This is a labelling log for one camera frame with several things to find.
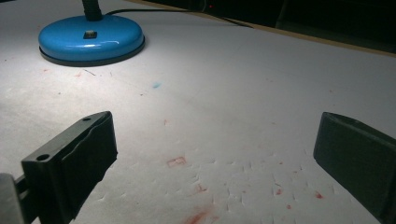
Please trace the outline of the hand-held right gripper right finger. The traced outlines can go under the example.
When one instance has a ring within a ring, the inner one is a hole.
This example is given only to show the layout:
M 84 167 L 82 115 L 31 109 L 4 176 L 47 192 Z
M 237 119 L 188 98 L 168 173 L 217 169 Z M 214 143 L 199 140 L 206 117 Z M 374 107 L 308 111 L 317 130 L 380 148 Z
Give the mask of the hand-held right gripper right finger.
M 313 156 L 381 224 L 396 224 L 396 139 L 325 112 Z

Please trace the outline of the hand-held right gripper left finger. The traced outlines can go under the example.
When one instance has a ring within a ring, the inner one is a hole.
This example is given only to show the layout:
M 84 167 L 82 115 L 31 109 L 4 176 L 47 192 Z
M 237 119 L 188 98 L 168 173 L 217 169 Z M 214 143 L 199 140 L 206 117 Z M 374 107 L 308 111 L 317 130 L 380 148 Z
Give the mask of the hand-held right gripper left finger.
M 112 114 L 89 115 L 21 161 L 42 224 L 68 224 L 117 159 Z

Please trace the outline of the blue desk lamp base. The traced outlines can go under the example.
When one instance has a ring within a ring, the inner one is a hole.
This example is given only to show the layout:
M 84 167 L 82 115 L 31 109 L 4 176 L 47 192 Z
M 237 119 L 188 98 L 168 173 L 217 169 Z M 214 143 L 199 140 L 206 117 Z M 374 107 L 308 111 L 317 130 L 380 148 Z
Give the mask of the blue desk lamp base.
M 104 15 L 98 0 L 81 0 L 83 16 L 49 24 L 38 36 L 41 55 L 66 66 L 99 66 L 127 60 L 145 46 L 141 27 L 120 16 Z

